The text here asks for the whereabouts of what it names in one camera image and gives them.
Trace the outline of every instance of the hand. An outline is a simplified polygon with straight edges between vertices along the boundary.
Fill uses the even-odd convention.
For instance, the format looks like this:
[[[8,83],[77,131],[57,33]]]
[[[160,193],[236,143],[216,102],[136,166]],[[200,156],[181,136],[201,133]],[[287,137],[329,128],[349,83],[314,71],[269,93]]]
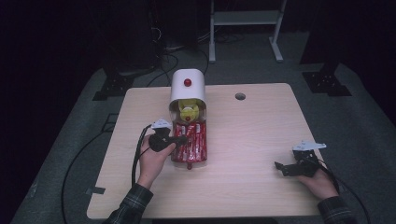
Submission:
[[[339,196],[330,178],[320,169],[318,169],[312,177],[299,175],[297,179],[305,184],[309,190],[321,200]]]
[[[145,187],[146,189],[151,188],[155,178],[157,178],[163,169],[163,164],[165,163],[166,158],[176,147],[176,144],[173,143],[164,150],[156,152],[149,148],[149,137],[150,135],[145,136],[140,149],[140,176],[137,180],[137,184]]]

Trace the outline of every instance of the flannel shirt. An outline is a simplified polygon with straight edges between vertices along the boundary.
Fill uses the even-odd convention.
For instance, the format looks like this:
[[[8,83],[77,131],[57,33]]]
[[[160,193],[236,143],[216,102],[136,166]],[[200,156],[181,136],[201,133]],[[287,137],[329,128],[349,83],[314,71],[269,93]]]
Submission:
[[[113,211],[104,224],[137,224],[142,219],[153,194],[148,189],[134,184],[126,197],[122,200],[120,208]]]
[[[337,196],[321,201],[318,210],[323,217],[325,224],[357,224],[352,212],[349,210],[344,200]]]
[[[120,208],[113,211],[103,224],[138,224],[153,194],[148,189],[134,184]],[[318,210],[325,224],[357,224],[352,212],[339,196],[321,201]]]

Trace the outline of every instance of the table top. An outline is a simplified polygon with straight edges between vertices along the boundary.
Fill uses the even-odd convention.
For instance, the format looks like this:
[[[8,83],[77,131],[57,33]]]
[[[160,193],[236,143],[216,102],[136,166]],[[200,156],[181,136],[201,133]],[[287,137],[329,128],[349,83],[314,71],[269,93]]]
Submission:
[[[170,87],[127,91],[96,183],[106,190],[92,195],[89,218],[107,218],[119,207],[131,187],[140,133],[157,119],[170,121],[170,92]],[[237,100],[237,93],[244,93],[246,99]],[[274,161],[295,163],[291,148],[302,140],[315,141],[291,87],[284,83],[206,86],[205,98],[206,166],[187,170],[176,167],[169,157],[151,188],[154,197],[143,217],[317,215],[318,199],[274,165]]]

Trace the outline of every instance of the white shelf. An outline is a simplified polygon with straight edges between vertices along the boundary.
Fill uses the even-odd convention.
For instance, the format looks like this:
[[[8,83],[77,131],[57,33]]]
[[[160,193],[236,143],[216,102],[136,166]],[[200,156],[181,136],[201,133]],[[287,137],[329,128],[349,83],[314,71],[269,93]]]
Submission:
[[[278,10],[215,12],[214,25],[276,24]]]

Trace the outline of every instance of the yellow toy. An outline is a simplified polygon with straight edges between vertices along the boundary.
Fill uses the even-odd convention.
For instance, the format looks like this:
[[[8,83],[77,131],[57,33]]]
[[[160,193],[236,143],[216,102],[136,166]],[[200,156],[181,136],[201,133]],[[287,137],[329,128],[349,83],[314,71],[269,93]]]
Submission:
[[[182,99],[178,101],[178,109],[180,110],[180,118],[187,122],[192,122],[199,117],[198,100]]]

